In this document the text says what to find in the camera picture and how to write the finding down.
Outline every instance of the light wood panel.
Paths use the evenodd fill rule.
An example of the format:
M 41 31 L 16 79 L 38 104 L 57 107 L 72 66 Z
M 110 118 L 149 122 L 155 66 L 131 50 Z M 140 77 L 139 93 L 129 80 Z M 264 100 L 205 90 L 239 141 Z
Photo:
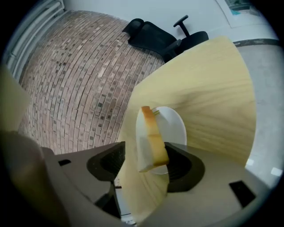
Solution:
M 168 106 L 182 117 L 189 146 L 245 165 L 255 133 L 252 82 L 234 44 L 218 37 L 174 58 L 135 87 L 118 141 L 126 141 L 119 173 L 123 196 L 141 223 L 166 196 L 168 176 L 137 171 L 135 123 L 141 106 Z

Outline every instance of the slice of bread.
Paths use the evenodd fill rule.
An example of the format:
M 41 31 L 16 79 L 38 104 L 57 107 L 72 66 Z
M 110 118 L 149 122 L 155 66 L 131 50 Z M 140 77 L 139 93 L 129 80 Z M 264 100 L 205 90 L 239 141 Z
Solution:
M 153 111 L 149 106 L 141 107 L 141 111 L 145 119 L 147 138 L 142 143 L 143 149 L 138 149 L 139 152 L 143 152 L 139 155 L 141 159 L 138 160 L 138 171 L 147 172 L 155 167 L 168 164 L 169 157 Z

